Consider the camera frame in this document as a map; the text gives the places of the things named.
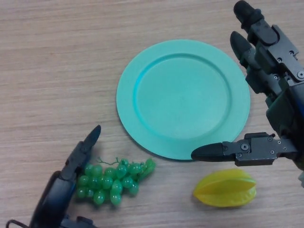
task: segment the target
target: robotic hand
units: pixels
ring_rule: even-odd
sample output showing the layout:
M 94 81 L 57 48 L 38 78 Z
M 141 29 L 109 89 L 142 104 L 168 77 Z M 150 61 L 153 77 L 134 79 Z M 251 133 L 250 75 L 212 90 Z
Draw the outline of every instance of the robotic hand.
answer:
M 237 166 L 271 165 L 276 158 L 286 157 L 304 170 L 304 69 L 296 58 L 299 51 L 277 25 L 267 24 L 261 10 L 241 0 L 234 13 L 248 37 L 232 32 L 231 47 L 247 70 L 250 87 L 266 95 L 266 116 L 280 139 L 274 139 L 274 134 L 249 133 L 238 142 L 199 147 L 191 157 L 235 161 Z
M 101 132 L 98 125 L 84 141 L 80 141 L 72 151 L 61 171 L 51 176 L 48 184 L 35 209 L 29 226 L 16 220 L 14 223 L 22 228 L 96 228 L 93 221 L 84 217 L 77 217 L 72 221 L 66 214 L 67 207 L 76 188 L 76 180 L 91 157 L 92 147 L 97 142 Z

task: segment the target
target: teal plate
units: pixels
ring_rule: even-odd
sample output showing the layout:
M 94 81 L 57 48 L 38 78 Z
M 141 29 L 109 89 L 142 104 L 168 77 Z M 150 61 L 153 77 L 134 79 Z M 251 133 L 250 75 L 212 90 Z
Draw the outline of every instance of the teal plate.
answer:
M 235 140 L 248 118 L 250 93 L 236 62 L 221 50 L 170 40 L 128 64 L 116 102 L 124 128 L 143 148 L 191 160 L 200 146 Z

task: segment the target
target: wood grain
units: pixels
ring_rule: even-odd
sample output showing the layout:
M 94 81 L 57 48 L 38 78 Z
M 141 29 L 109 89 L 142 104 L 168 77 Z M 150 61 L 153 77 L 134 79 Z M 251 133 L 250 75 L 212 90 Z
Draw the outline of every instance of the wood grain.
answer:
M 55 170 L 97 124 L 95 152 L 143 160 L 120 124 L 115 93 L 128 62 L 152 44 L 176 38 L 210 43 L 235 61 L 230 33 L 241 31 L 235 0 L 2 0 L 0 4 L 0 226 L 29 223 Z M 304 52 L 303 0 L 251 0 Z M 303 55 L 299 61 L 304 63 Z M 251 92 L 245 133 L 273 130 L 263 95 Z M 100 228 L 302 227 L 304 189 L 291 161 L 245 167 L 257 197 L 239 209 L 214 209 L 192 196 L 195 184 L 228 163 L 178 163 L 155 158 L 158 168 L 136 198 L 118 209 L 71 203 L 69 213 Z

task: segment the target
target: plate center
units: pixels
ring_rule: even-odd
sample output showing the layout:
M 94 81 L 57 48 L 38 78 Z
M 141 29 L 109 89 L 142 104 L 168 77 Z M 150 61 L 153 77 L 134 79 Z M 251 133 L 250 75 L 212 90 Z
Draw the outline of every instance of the plate center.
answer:
M 154 61 L 138 78 L 134 105 L 156 134 L 188 139 L 214 130 L 227 112 L 228 85 L 210 62 L 177 54 Z

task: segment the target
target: green grapes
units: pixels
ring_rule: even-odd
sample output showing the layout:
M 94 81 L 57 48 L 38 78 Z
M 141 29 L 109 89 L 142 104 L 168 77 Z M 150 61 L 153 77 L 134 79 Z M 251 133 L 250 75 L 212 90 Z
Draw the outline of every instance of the green grapes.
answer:
M 86 197 L 92 198 L 94 196 L 93 189 L 86 189 Z
M 86 187 L 78 188 L 76 191 L 76 195 L 80 199 L 86 197 Z
M 130 164 L 128 167 L 128 172 L 130 174 L 138 174 L 142 171 L 142 167 L 139 163 Z
M 135 196 L 138 193 L 139 186 L 138 183 L 135 181 L 133 182 L 132 186 L 129 188 L 129 192 L 131 195 Z
M 127 159 L 116 158 L 114 163 L 106 164 L 111 166 L 116 163 L 115 168 L 107 167 L 104 172 L 100 164 L 87 164 L 77 179 L 76 196 L 79 199 L 89 198 L 97 206 L 104 204 L 105 201 L 118 206 L 122 201 L 123 188 L 135 196 L 139 191 L 138 182 L 152 173 L 156 167 L 152 159 L 141 163 L 129 163 Z
M 113 184 L 113 179 L 111 177 L 105 176 L 103 178 L 103 188 L 110 189 Z
M 87 166 L 85 167 L 86 176 L 91 176 L 92 169 L 93 169 L 93 165 L 92 164 L 87 164 Z
M 116 178 L 116 170 L 112 167 L 108 167 L 104 171 L 105 176 L 111 177 L 112 179 Z
M 110 201 L 113 205 L 118 206 L 122 202 L 122 196 L 120 194 L 111 194 Z
M 121 194 L 123 191 L 123 185 L 121 184 L 121 182 L 119 180 L 115 180 L 113 182 L 112 188 L 111 188 L 111 192 L 113 194 Z
M 116 176 L 118 179 L 123 178 L 127 173 L 127 167 L 125 165 L 119 164 L 116 168 Z
M 127 159 L 122 159 L 121 164 L 127 167 L 129 165 L 129 161 Z
M 122 185 L 126 189 L 130 188 L 133 184 L 133 179 L 131 177 L 124 177 L 122 180 Z
M 103 167 L 101 165 L 94 165 L 91 174 L 93 177 L 98 177 L 103 174 Z
M 81 177 L 79 177 L 78 179 L 78 185 L 79 186 L 87 186 L 89 183 L 89 177 L 86 175 L 82 175 Z
M 95 192 L 93 196 L 93 201 L 96 205 L 102 205 L 105 200 L 105 194 L 103 190 Z

